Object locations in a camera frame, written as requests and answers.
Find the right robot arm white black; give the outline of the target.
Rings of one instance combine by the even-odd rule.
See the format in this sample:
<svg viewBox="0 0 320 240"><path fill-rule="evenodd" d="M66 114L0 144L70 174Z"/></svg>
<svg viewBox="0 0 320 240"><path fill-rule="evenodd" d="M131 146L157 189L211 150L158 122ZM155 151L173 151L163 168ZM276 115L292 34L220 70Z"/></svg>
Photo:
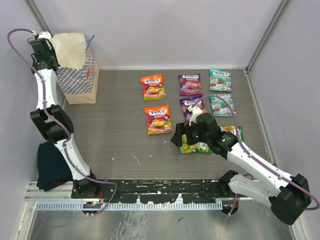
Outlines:
<svg viewBox="0 0 320 240"><path fill-rule="evenodd" d="M225 197L244 195L269 207L283 223L292 225L312 202L308 180L301 174L293 176L257 155L231 132L221 130L215 118L203 113L196 118L177 123L171 142L178 148L187 144L207 144L211 151L229 160L257 181L228 171L219 179L219 191Z"/></svg>

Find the green snack packet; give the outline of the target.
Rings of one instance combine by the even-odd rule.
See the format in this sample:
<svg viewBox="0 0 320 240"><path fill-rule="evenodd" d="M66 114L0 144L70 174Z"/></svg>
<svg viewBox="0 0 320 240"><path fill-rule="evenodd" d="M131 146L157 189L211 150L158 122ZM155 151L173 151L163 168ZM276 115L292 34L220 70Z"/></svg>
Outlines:
<svg viewBox="0 0 320 240"><path fill-rule="evenodd" d="M182 146L179 148L179 152L181 154L190 154L190 153L198 153L198 154L212 154L212 150L206 143L198 142L193 145L187 144L187 136L184 134L181 137Z"/></svg>
<svg viewBox="0 0 320 240"><path fill-rule="evenodd" d="M235 136L237 135L236 134L236 127L234 125L231 125L231 126L220 126L220 129L222 131L225 131L225 132L233 133ZM245 141L245 137L244 137L244 133L243 133L243 128L240 125L238 126L238 133L240 134L241 140L244 142Z"/></svg>

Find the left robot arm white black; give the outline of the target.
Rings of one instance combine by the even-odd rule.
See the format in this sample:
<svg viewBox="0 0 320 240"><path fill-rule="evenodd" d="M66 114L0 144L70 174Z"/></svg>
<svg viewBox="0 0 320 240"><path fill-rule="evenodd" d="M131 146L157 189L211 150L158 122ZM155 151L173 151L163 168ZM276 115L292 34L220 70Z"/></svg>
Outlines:
<svg viewBox="0 0 320 240"><path fill-rule="evenodd" d="M49 191L71 181L74 192L95 198L100 185L75 144L71 119L58 103L59 64L55 49L47 38L38 37L30 45L31 71L38 87L38 104L30 118L46 140L37 153L37 187Z"/></svg>

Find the purple snack packet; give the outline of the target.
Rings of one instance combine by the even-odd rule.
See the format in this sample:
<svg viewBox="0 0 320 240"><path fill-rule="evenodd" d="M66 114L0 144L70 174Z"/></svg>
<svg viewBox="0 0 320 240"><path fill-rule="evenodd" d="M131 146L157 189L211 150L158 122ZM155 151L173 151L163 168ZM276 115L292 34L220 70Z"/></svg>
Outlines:
<svg viewBox="0 0 320 240"><path fill-rule="evenodd" d="M188 107L190 107L190 106L192 107L202 97L203 97L202 95L193 95L193 96L181 98L179 100L179 103L181 105L183 115L184 115L186 121L189 121L190 117L191 117L191 115L188 112ZM207 113L207 110L206 110L205 105L202 100L197 102L196 106L199 107L203 113Z"/></svg>
<svg viewBox="0 0 320 240"><path fill-rule="evenodd" d="M201 75L199 73L183 74L178 77L180 82L180 96L197 96L203 94Z"/></svg>

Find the orange snack packet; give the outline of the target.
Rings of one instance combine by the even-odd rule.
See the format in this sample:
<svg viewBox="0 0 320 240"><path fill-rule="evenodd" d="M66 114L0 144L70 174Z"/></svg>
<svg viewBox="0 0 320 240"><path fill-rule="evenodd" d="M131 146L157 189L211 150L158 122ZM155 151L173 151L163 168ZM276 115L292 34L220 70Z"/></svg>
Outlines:
<svg viewBox="0 0 320 240"><path fill-rule="evenodd" d="M167 97L162 74L142 77L140 83L144 101L161 100Z"/></svg>
<svg viewBox="0 0 320 240"><path fill-rule="evenodd" d="M147 135L166 134L172 131L169 105L146 107Z"/></svg>

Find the blue checkered paper bag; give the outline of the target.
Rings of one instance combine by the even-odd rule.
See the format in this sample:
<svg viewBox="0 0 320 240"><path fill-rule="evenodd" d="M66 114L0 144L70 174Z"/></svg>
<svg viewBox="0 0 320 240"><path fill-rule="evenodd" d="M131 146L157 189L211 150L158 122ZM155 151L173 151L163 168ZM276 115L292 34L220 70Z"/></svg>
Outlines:
<svg viewBox="0 0 320 240"><path fill-rule="evenodd" d="M94 38L72 32L51 39L59 64L57 82L70 105L96 103L100 68L91 51Z"/></svg>

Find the teal mint candy packet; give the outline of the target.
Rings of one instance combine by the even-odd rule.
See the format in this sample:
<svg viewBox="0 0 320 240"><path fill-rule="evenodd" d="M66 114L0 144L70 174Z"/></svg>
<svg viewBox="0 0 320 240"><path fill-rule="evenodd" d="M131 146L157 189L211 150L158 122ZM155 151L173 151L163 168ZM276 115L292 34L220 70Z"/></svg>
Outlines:
<svg viewBox="0 0 320 240"><path fill-rule="evenodd" d="M209 71L209 90L218 92L232 92L232 73L211 68Z"/></svg>

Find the teal white snack packet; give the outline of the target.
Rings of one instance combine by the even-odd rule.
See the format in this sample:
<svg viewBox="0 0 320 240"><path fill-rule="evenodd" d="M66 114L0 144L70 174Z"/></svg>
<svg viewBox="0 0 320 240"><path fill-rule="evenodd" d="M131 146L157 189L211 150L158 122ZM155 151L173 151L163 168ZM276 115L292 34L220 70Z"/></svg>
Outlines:
<svg viewBox="0 0 320 240"><path fill-rule="evenodd" d="M232 94L212 95L210 97L210 104L214 117L231 117L233 114L235 116L237 115Z"/></svg>

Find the dark navy cloth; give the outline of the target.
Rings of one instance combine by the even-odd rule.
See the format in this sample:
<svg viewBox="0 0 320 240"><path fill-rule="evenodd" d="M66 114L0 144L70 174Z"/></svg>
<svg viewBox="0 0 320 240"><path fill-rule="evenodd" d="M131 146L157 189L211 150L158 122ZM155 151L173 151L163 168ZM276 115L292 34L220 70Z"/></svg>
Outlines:
<svg viewBox="0 0 320 240"><path fill-rule="evenodd" d="M45 192L73 180L63 155L50 141L41 143L38 147L37 170L37 187Z"/></svg>

